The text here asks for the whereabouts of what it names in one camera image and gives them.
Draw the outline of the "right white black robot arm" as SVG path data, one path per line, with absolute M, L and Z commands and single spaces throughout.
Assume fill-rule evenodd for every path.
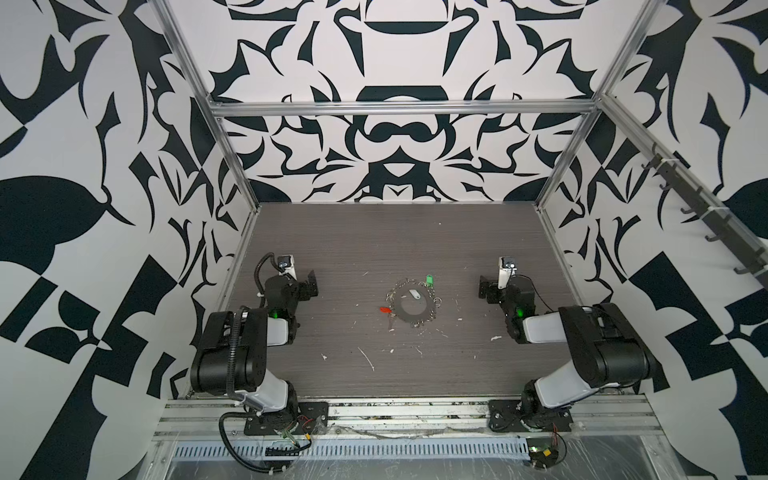
M 563 343 L 570 360 L 529 381 L 515 417 L 532 428 L 564 417 L 570 407 L 606 388 L 628 388 L 652 377 L 657 362 L 628 319 L 613 303 L 559 307 L 538 314 L 532 280 L 510 276 L 502 283 L 482 276 L 478 297 L 499 306 L 518 344 Z

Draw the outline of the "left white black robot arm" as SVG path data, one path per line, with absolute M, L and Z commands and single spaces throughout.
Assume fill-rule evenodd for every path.
M 298 415 L 293 385 L 267 367 L 268 349 L 295 341 L 301 302 L 318 295 L 314 271 L 307 279 L 276 275 L 265 283 L 265 304 L 212 313 L 190 369 L 197 393 L 226 396 L 258 415 Z

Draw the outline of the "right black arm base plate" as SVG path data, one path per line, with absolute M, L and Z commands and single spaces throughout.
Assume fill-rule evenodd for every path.
M 488 428 L 495 433 L 570 432 L 572 416 L 568 407 L 550 409 L 524 406 L 521 400 L 488 402 Z

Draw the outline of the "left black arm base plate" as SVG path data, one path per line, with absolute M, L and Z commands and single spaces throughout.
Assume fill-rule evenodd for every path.
M 326 426 L 328 414 L 327 402 L 300 401 L 278 412 L 251 415 L 246 420 L 244 434 L 266 436 L 281 432 L 312 433 L 316 428 Z

